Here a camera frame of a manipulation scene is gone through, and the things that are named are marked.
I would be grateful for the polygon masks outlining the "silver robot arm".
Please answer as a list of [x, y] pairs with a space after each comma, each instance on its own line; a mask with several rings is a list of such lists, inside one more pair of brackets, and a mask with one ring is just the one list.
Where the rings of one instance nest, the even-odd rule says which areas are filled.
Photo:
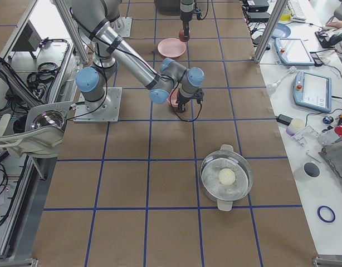
[[201, 85], [204, 72], [198, 67], [187, 68], [165, 58], [160, 72], [155, 71], [114, 29], [120, 18], [120, 1], [72, 1], [71, 15], [84, 35], [94, 43], [97, 60], [104, 64], [113, 58], [122, 64], [145, 88], [152, 102], [163, 104], [176, 95], [177, 110], [184, 112], [191, 99], [203, 101]]
[[180, 1], [180, 19], [183, 28], [179, 32], [179, 39], [182, 42], [187, 42], [190, 38], [189, 22], [192, 20], [194, 12], [194, 0], [181, 0]]

